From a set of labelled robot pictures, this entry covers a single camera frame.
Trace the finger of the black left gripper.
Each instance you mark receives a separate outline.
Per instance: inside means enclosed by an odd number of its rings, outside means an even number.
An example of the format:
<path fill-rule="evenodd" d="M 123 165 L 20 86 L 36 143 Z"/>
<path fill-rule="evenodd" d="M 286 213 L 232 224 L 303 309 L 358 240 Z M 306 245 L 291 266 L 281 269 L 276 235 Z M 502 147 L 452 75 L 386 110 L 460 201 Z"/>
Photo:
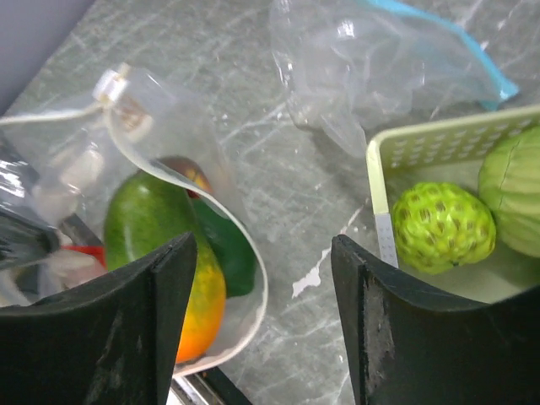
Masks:
<path fill-rule="evenodd" d="M 1 211 L 1 269 L 42 260 L 60 248 L 56 229 L 33 213 Z"/>

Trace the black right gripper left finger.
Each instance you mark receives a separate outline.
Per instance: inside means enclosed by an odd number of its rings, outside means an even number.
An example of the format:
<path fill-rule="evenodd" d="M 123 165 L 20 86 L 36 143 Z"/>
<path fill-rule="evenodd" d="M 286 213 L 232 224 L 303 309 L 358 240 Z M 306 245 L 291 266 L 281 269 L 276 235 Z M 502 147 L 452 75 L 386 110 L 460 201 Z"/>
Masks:
<path fill-rule="evenodd" d="M 166 403 L 196 255 L 193 235 L 180 235 L 78 287 L 2 308 L 2 403 Z"/>

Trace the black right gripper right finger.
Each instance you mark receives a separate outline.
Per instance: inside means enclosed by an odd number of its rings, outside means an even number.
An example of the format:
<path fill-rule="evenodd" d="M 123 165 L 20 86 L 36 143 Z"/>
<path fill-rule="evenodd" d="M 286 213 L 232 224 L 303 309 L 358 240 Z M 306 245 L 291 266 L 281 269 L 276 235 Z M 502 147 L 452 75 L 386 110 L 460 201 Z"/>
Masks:
<path fill-rule="evenodd" d="M 331 265 L 356 403 L 538 403 L 538 288 L 483 304 L 346 235 L 332 239 Z"/>

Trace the clear polka dot zip bag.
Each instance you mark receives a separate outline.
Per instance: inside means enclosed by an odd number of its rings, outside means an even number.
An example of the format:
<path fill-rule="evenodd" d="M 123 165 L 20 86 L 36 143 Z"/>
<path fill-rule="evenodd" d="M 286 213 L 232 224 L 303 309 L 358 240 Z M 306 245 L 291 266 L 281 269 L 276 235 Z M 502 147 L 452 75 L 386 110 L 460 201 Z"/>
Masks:
<path fill-rule="evenodd" d="M 197 268 L 184 317 L 176 375 L 235 357 L 255 337 L 267 309 L 267 271 L 247 225 L 233 171 L 200 98 L 149 70 L 122 64 L 91 90 L 45 109 L 5 116 L 1 127 L 35 169 L 27 200 L 49 224 L 81 218 L 105 248 L 108 270 L 189 232 Z M 162 164 L 194 160 L 212 193 Z M 255 253 L 254 289 L 227 297 L 224 274 L 198 221 L 192 198 L 230 219 Z"/>

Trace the dark green avocado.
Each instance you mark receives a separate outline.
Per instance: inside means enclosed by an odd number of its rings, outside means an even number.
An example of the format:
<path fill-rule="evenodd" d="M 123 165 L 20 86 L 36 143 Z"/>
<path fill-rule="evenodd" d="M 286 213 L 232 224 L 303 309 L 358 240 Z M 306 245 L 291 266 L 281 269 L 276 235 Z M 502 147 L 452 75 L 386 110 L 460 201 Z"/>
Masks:
<path fill-rule="evenodd" d="M 230 219 L 215 213 L 201 198 L 193 197 L 192 205 L 223 271 L 227 297 L 249 294 L 257 269 L 250 243 Z"/>

